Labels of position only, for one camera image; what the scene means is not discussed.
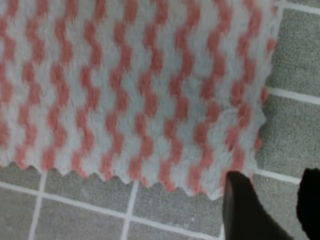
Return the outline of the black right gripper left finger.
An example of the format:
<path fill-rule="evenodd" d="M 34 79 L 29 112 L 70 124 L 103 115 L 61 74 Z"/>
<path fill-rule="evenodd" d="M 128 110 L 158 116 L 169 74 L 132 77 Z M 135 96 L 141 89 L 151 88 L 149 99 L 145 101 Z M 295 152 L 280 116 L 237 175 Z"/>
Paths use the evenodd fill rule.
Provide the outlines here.
<path fill-rule="evenodd" d="M 222 219 L 226 240 L 292 240 L 266 212 L 248 177 L 229 171 L 225 177 Z"/>

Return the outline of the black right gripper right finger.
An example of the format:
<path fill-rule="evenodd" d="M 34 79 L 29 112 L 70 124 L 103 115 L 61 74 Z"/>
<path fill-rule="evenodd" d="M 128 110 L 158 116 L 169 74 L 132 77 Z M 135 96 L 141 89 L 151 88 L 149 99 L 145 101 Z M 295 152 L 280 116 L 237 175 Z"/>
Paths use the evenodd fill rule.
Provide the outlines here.
<path fill-rule="evenodd" d="M 296 215 L 309 240 L 320 239 L 320 170 L 306 168 L 297 193 Z"/>

